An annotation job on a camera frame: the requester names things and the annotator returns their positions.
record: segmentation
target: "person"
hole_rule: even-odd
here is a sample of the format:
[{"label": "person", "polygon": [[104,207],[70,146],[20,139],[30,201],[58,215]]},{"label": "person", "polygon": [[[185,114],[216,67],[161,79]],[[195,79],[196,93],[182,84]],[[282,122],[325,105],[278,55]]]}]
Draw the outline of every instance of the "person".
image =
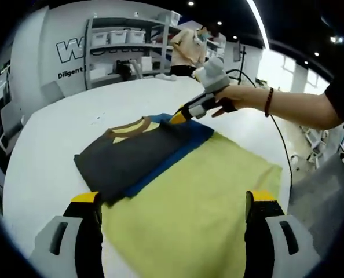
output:
[{"label": "person", "polygon": [[217,35],[214,27],[203,26],[197,30],[183,29],[173,37],[170,74],[191,76],[197,66],[205,62],[208,38]]},{"label": "person", "polygon": [[[229,98],[236,109],[255,108],[301,126],[327,130],[344,122],[344,75],[337,76],[322,95],[283,93],[272,89],[228,86],[216,100]],[[223,108],[213,117],[224,114]],[[344,221],[328,255],[307,277],[336,277],[344,268]]]}]

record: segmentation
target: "bracelet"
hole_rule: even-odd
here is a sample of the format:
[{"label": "bracelet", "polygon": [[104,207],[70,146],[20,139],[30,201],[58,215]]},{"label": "bracelet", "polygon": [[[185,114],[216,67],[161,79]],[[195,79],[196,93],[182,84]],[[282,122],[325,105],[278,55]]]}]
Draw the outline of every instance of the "bracelet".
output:
[{"label": "bracelet", "polygon": [[270,108],[270,103],[271,103],[273,92],[274,92],[274,88],[270,88],[270,92],[269,92],[269,95],[267,96],[267,101],[265,104],[265,117],[266,118],[270,115],[269,114],[269,108]]}]

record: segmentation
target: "beige shirt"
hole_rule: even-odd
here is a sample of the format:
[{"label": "beige shirt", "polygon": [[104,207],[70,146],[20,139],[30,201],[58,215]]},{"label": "beige shirt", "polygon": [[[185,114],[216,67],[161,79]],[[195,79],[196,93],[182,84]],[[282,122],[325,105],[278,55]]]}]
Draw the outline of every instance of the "beige shirt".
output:
[{"label": "beige shirt", "polygon": [[174,65],[191,65],[193,67],[199,62],[204,63],[206,58],[206,42],[201,45],[194,41],[194,30],[184,29],[171,39],[171,43],[177,43],[180,45],[181,51],[194,61],[194,64],[190,64],[181,55],[173,49],[171,66]]}]

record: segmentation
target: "white table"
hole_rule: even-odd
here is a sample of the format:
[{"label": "white table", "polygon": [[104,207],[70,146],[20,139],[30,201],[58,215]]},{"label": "white table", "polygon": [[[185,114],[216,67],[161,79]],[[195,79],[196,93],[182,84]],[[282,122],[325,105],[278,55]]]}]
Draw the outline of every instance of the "white table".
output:
[{"label": "white table", "polygon": [[[31,254],[37,233],[55,215],[62,215],[74,196],[89,191],[73,161],[75,154],[109,127],[146,115],[173,114],[202,91],[201,84],[191,78],[143,79],[92,89],[34,113],[13,150],[3,192],[6,227],[23,254]],[[283,168],[278,199],[286,211],[290,172],[271,119],[243,109],[199,121]],[[116,260],[115,270],[123,267]]]}]

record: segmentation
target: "ceiling light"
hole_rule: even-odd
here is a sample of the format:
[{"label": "ceiling light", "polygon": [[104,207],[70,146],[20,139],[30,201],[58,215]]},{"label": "ceiling light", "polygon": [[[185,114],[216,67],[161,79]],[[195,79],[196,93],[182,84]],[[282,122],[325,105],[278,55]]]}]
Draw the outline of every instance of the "ceiling light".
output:
[{"label": "ceiling light", "polygon": [[259,15],[258,9],[253,0],[247,0],[249,7],[251,8],[255,20],[257,21],[259,30],[261,31],[262,40],[264,41],[265,49],[270,49],[269,40],[267,39],[264,23]]}]

